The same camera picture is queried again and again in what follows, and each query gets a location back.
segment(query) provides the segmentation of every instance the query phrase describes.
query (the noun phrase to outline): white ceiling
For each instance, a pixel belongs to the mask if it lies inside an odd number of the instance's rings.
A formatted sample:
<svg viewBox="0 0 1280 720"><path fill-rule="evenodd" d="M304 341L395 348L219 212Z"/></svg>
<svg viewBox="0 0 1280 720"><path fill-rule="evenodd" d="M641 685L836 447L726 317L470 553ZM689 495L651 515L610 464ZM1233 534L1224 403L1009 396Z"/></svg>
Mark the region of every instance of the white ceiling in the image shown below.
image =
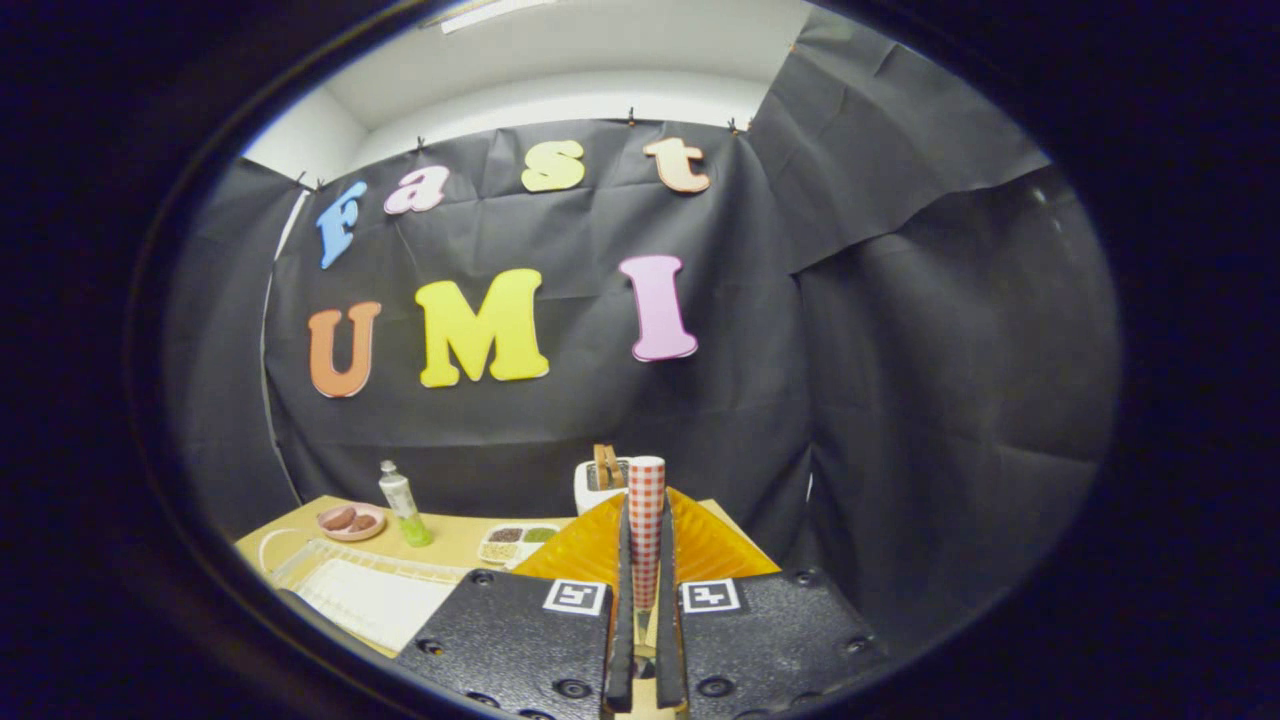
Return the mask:
<svg viewBox="0 0 1280 720"><path fill-rule="evenodd" d="M768 85L801 0L559 0L444 35L412 28L325 88L366 129L453 97L562 73L677 70Z"/></svg>

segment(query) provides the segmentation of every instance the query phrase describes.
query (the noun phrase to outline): orange letter u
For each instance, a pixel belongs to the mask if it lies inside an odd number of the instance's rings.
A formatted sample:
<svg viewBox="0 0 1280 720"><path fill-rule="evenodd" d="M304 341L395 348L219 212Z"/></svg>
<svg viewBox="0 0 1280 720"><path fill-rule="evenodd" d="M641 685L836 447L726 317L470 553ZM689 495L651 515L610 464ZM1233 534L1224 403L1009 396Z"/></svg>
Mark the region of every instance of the orange letter u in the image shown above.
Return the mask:
<svg viewBox="0 0 1280 720"><path fill-rule="evenodd" d="M369 382L374 365L374 318L383 311L378 302L357 302L347 311L355 324L351 333L351 368L333 369L333 332L340 310L321 310L307 320L311 328L311 384L325 397L351 397Z"/></svg>

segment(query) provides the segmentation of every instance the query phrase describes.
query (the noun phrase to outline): seeds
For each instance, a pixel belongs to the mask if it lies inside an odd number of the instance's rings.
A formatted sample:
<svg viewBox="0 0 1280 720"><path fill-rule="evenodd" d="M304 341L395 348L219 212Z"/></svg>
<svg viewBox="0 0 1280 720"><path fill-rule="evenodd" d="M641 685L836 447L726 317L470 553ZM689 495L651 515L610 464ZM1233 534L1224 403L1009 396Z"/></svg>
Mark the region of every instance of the seeds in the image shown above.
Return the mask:
<svg viewBox="0 0 1280 720"><path fill-rule="evenodd" d="M520 528L503 528L489 533L489 542L516 542L524 530Z"/></svg>
<svg viewBox="0 0 1280 720"><path fill-rule="evenodd" d="M525 533L525 542L547 542L552 539L552 536L554 534L556 530L550 528L531 528Z"/></svg>
<svg viewBox="0 0 1280 720"><path fill-rule="evenodd" d="M516 556L516 546L500 542L486 542L480 546L480 556L494 562L503 562Z"/></svg>

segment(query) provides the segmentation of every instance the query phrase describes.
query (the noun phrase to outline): ceiling light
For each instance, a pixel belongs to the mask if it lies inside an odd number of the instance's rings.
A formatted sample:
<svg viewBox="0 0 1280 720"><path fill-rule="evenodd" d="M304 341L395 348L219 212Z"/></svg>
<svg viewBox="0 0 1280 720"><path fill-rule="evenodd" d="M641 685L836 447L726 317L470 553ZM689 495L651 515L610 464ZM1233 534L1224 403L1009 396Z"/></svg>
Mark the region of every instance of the ceiling light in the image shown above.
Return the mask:
<svg viewBox="0 0 1280 720"><path fill-rule="evenodd" d="M554 1L556 0L495 0L494 3L488 3L475 10L444 20L440 23L440 32L449 35L451 32L460 31L476 23L483 23L484 20L497 18L498 15L506 15L507 13L515 13L516 10L524 10L525 8L532 8L535 5L549 5Z"/></svg>

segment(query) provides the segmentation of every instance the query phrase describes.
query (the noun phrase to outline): table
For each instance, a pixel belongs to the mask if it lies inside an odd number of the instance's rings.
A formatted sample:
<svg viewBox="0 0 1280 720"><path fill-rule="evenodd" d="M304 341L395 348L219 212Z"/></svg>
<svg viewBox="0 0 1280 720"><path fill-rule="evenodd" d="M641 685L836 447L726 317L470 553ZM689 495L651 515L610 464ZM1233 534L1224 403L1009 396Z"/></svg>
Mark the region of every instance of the table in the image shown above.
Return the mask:
<svg viewBox="0 0 1280 720"><path fill-rule="evenodd" d="M270 577L271 571L302 550L307 541L325 537L320 527L316 525L316 515L349 502L348 500L333 496L317 497L236 541L236 550L264 578ZM733 532L748 537L714 500L701 500L699 505L723 520ZM422 523L431 532L433 542L425 547L412 547L404 542L404 536L396 527L394 515L392 515L390 510L387 510L387 516L388 524L383 532L371 538L344 544L396 560L458 568L497 569L498 565L486 564L476 556L476 548L485 539L489 528L493 525L500 523L536 521L563 528L573 521L573 518L462 518L422 512ZM388 657L396 656L396 652L388 648L367 641L365 641L365 644ZM644 652L643 648L637 650L640 653ZM617 717L675 717L673 710L657 708L654 680L636 679L632 692L635 693L635 710L631 714L620 714Z"/></svg>

